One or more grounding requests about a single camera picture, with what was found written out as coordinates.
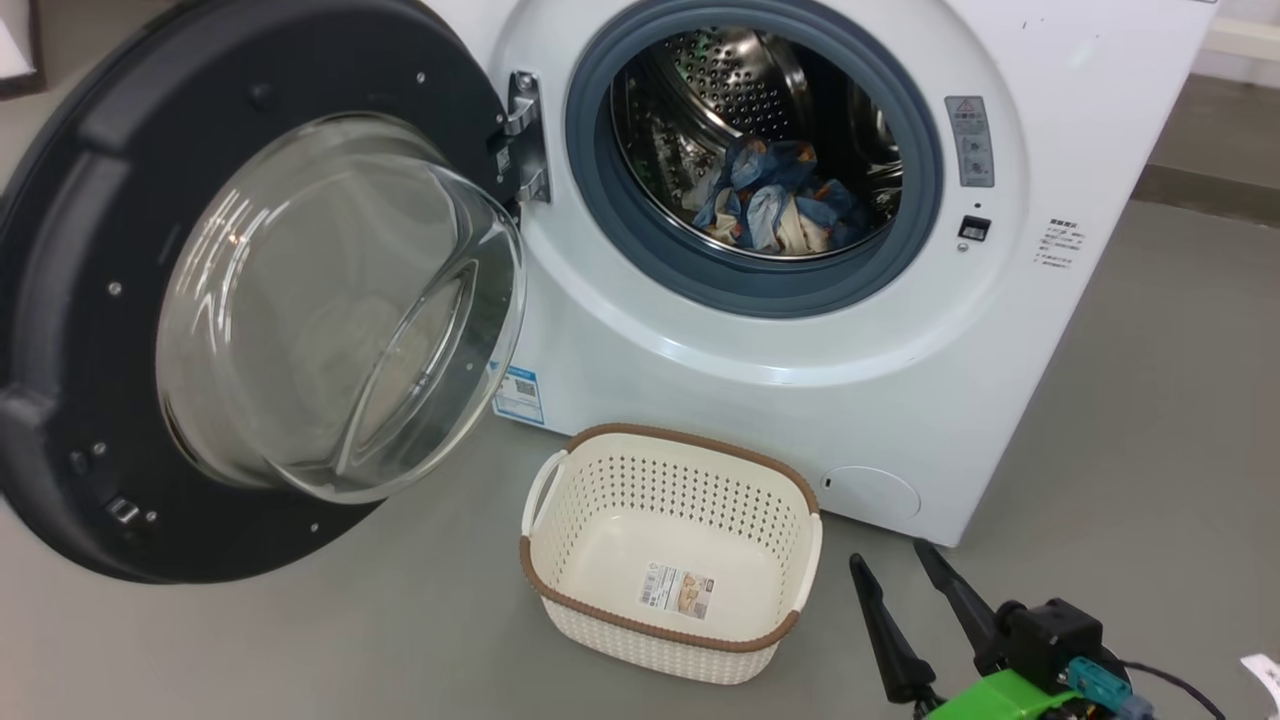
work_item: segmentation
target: washing machine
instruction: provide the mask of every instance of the washing machine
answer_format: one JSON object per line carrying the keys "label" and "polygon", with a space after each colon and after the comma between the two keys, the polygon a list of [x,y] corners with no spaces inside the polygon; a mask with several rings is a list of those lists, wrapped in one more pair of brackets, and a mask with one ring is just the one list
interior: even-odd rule
{"label": "washing machine", "polygon": [[[740,443],[954,544],[1213,9],[177,5],[9,181],[4,496],[97,573],[246,578],[492,406]],[[838,222],[700,222],[751,143],[800,149],[783,204],[837,183]]]}

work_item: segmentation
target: plastic basket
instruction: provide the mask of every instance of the plastic basket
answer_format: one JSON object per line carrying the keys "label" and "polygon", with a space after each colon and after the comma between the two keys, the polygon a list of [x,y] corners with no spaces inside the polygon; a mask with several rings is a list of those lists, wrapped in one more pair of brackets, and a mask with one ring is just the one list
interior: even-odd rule
{"label": "plastic basket", "polygon": [[521,530],[525,574],[562,633],[719,684],[768,665],[822,550],[818,502],[795,470],[639,425],[591,428],[553,455]]}

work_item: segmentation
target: door hinge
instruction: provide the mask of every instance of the door hinge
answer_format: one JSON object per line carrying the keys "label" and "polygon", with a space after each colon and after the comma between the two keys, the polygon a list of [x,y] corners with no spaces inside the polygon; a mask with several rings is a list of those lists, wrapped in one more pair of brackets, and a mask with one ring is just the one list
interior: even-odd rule
{"label": "door hinge", "polygon": [[520,190],[516,200],[550,202],[552,186],[547,172],[547,142],[543,136],[543,102],[538,76],[511,73],[507,90],[507,117],[495,142],[498,172],[516,172]]}

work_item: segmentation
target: blue and white label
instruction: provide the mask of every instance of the blue and white label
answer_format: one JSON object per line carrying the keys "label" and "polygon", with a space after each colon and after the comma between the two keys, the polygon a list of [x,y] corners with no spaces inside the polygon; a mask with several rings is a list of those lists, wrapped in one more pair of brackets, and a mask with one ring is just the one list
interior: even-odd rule
{"label": "blue and white label", "polygon": [[538,373],[515,365],[507,368],[507,377],[502,378],[498,395],[493,398],[493,411],[526,423],[545,424]]}

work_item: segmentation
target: washing machine door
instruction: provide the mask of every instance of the washing machine door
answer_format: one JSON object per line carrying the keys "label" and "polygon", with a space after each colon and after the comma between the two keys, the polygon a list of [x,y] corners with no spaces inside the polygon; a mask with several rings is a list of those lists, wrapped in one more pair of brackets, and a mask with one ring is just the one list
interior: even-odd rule
{"label": "washing machine door", "polygon": [[415,0],[209,0],[151,23],[0,209],[9,505],[90,569],[214,582],[428,475],[520,328],[504,117]]}

